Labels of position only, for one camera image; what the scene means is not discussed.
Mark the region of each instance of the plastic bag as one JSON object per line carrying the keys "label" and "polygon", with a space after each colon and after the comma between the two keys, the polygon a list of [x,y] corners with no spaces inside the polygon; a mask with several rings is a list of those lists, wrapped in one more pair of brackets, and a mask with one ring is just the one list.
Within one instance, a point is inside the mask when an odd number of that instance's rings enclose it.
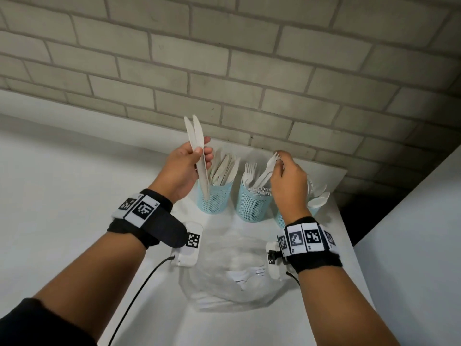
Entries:
{"label": "plastic bag", "polygon": [[267,272],[266,243],[238,234],[204,236],[197,264],[181,268],[182,291],[198,310],[242,311],[268,305],[285,283]]}

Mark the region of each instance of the forearm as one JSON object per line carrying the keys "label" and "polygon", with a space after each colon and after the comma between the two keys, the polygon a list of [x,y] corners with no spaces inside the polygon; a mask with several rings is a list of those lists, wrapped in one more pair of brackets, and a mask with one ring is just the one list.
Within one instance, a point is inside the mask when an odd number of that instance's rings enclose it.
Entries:
{"label": "forearm", "polygon": [[34,297],[98,340],[145,253],[133,235],[108,232]]}
{"label": "forearm", "polygon": [[299,282],[319,345],[399,344],[341,267],[306,269]]}

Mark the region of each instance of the light blue utensil holder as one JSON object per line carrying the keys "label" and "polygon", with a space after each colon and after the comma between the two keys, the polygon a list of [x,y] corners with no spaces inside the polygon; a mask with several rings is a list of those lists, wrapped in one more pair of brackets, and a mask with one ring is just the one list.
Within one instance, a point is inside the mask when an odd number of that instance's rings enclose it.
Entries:
{"label": "light blue utensil holder", "polygon": [[[308,208],[308,209],[311,212],[312,216],[314,216],[320,210],[320,208]],[[285,221],[282,215],[280,214],[280,211],[277,211],[277,215],[275,215],[275,222],[277,222],[280,228],[285,228]]]}
{"label": "light blue utensil holder", "polygon": [[201,191],[200,185],[197,185],[199,192],[197,197],[197,205],[199,209],[207,214],[215,215],[222,213],[227,206],[231,188],[234,182],[230,182],[224,186],[210,186],[210,199],[205,200]]}
{"label": "light blue utensil holder", "polygon": [[272,201],[272,196],[261,196],[248,191],[240,182],[236,211],[246,222],[260,222]]}

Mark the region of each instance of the person's left hand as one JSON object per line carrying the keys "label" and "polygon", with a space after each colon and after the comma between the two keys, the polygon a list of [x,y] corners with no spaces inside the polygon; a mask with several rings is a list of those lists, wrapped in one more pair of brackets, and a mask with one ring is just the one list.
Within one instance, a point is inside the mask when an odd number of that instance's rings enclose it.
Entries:
{"label": "person's left hand", "polygon": [[[210,140],[210,137],[205,137],[205,144]],[[213,159],[213,149],[205,147],[204,151],[208,170]],[[189,142],[173,150],[166,159],[165,166],[148,188],[167,197],[173,204],[181,200],[189,194],[199,178],[195,164],[199,162],[201,156],[202,149],[197,147],[193,151]]]}

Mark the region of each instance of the black cable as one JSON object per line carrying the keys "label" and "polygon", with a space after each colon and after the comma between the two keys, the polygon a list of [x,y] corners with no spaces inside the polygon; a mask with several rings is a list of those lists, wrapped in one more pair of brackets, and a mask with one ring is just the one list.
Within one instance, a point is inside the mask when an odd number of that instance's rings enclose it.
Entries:
{"label": "black cable", "polygon": [[157,270],[157,268],[159,268],[159,267],[160,267],[161,265],[163,265],[165,262],[167,262],[167,261],[169,261],[169,260],[172,260],[172,259],[174,259],[174,258],[175,258],[175,256],[170,256],[170,257],[164,259],[164,260],[163,260],[162,262],[160,262],[160,263],[157,265],[157,267],[155,267],[155,268],[153,269],[153,271],[147,276],[147,279],[146,279],[146,280],[144,281],[144,283],[141,285],[141,287],[139,288],[139,290],[138,290],[138,292],[136,293],[135,297],[133,297],[132,301],[130,302],[130,306],[128,306],[128,308],[126,309],[125,314],[123,315],[122,319],[120,319],[120,322],[118,323],[118,326],[115,328],[115,331],[114,331],[114,333],[112,334],[112,338],[111,338],[111,340],[109,341],[109,344],[108,344],[107,346],[111,346],[112,341],[114,340],[115,334],[116,334],[117,331],[118,331],[118,328],[120,328],[120,325],[122,324],[123,320],[125,319],[125,317],[126,317],[128,311],[130,310],[130,308],[131,308],[133,302],[135,302],[136,298],[138,297],[138,295],[139,295],[139,293],[141,292],[141,290],[142,290],[142,288],[144,287],[144,285],[146,285],[146,283],[147,283],[147,281],[149,280],[150,276],[153,275],[153,273]]}
{"label": "black cable", "polygon": [[294,275],[292,275],[290,272],[286,271],[286,275],[289,275],[291,278],[296,280],[296,283],[298,283],[298,285],[301,286],[301,284],[299,284],[299,280]]}

